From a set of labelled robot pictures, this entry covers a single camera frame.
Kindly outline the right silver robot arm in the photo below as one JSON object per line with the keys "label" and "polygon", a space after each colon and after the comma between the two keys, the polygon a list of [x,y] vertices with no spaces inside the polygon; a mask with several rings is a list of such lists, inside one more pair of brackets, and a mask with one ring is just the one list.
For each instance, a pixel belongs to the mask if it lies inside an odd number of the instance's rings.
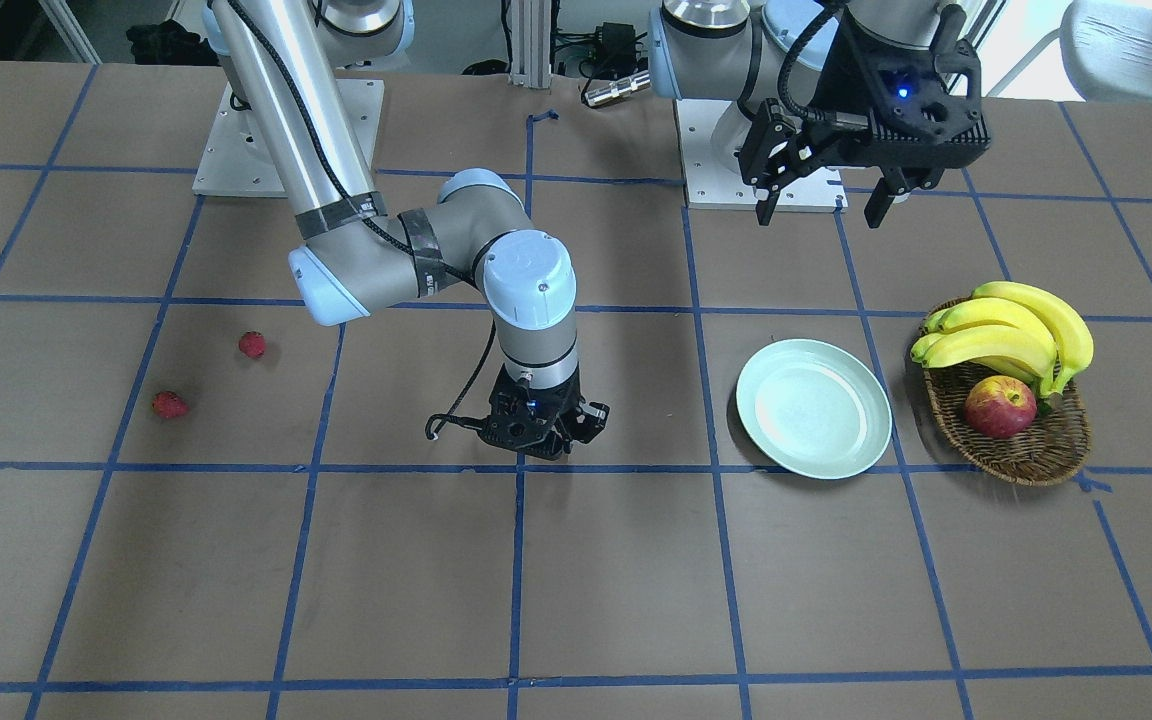
{"label": "right silver robot arm", "polygon": [[316,323],[338,325],[453,285],[471,286],[503,354],[490,410],[435,423],[483,442],[556,460],[602,432],[609,409],[579,389],[570,252],[531,222],[497,173],[462,170],[435,204],[392,215],[338,85],[338,69],[410,45],[408,1],[210,1],[225,69],[252,111],[291,202],[302,245],[289,266]]}

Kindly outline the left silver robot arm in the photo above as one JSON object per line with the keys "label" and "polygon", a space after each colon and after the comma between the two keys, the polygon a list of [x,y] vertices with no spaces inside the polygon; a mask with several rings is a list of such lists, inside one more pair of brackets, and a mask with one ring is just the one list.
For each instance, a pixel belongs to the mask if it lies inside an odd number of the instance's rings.
{"label": "left silver robot arm", "polygon": [[664,1],[649,29],[657,94],[728,101],[749,127],[733,160],[771,223],[824,167],[881,173],[864,217],[969,167],[992,138],[980,59],[955,1]]}

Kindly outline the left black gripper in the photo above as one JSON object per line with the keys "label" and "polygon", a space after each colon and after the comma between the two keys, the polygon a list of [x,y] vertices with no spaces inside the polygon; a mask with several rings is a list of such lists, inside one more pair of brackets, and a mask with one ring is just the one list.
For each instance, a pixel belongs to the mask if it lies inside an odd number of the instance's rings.
{"label": "left black gripper", "polygon": [[[831,167],[881,167],[864,209],[881,227],[896,202],[932,190],[941,169],[968,167],[992,143],[980,103],[980,59],[967,40],[963,6],[846,6],[814,88],[814,152]],[[768,225],[791,182],[823,168],[799,141],[797,119],[774,97],[749,120],[736,150],[753,187],[756,222]]]}

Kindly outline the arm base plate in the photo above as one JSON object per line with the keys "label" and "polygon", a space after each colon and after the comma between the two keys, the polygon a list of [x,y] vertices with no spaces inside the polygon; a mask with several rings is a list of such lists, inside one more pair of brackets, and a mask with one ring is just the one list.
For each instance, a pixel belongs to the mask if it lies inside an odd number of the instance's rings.
{"label": "arm base plate", "polygon": [[[366,162],[374,165],[385,85],[380,79],[340,78],[338,90]],[[221,92],[192,184],[202,196],[285,199],[285,185],[262,141],[251,109],[230,105],[232,88]]]}
{"label": "arm base plate", "polygon": [[[750,120],[735,103],[681,99],[675,103],[679,146],[685,174],[687,200],[692,209],[753,210],[755,188],[741,177],[736,154]],[[844,210],[844,182],[835,169],[820,169],[783,188],[776,211]]]}

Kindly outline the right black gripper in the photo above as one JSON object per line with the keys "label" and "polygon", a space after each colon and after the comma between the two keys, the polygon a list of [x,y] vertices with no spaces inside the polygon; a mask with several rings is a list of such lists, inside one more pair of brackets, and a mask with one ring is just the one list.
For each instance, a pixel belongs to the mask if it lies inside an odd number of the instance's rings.
{"label": "right black gripper", "polygon": [[550,388],[526,386],[500,369],[490,411],[477,420],[485,444],[540,460],[570,454],[573,444],[590,444],[607,424],[611,407],[582,396],[579,374]]}

